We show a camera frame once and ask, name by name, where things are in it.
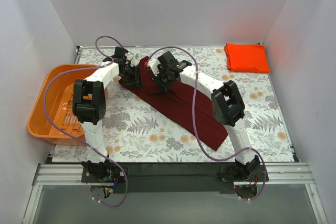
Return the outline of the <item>maroon t shirt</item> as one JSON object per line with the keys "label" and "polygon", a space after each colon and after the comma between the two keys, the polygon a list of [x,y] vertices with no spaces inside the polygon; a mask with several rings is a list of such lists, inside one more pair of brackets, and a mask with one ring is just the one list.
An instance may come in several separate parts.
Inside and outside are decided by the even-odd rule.
{"label": "maroon t shirt", "polygon": [[[193,87],[176,81],[169,90],[163,91],[152,80],[152,72],[145,69],[144,64],[147,59],[145,57],[140,60],[141,85],[139,87],[127,86],[125,78],[122,78],[119,83],[167,118],[194,134],[192,122]],[[218,150],[228,137],[228,133],[215,120],[210,99],[197,91],[195,108],[196,128],[200,140],[211,149]]]}

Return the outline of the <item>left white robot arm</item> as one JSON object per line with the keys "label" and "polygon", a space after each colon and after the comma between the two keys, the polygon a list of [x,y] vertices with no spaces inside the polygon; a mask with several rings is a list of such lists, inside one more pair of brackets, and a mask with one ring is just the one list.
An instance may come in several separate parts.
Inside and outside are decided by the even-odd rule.
{"label": "left white robot arm", "polygon": [[102,132],[102,120],[107,110],[105,88],[117,76],[127,87],[141,87],[140,67],[136,60],[125,48],[116,47],[114,55],[106,57],[101,68],[83,80],[76,80],[73,85],[72,111],[88,144],[88,161],[82,165],[100,182],[109,182],[114,177],[112,166],[104,158],[108,155]]}

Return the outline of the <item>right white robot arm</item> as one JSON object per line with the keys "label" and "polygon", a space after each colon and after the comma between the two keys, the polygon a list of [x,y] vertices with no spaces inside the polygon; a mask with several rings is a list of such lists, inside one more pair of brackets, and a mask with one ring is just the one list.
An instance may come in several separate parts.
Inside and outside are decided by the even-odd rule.
{"label": "right white robot arm", "polygon": [[167,51],[155,60],[148,60],[148,68],[153,72],[152,80],[163,90],[180,81],[194,88],[192,98],[192,122],[196,122],[196,96],[200,92],[210,101],[215,120],[228,133],[234,148],[236,169],[233,177],[239,180],[257,180],[260,157],[251,146],[245,129],[245,104],[237,84],[233,81],[221,82],[201,72],[197,62],[178,61]]}

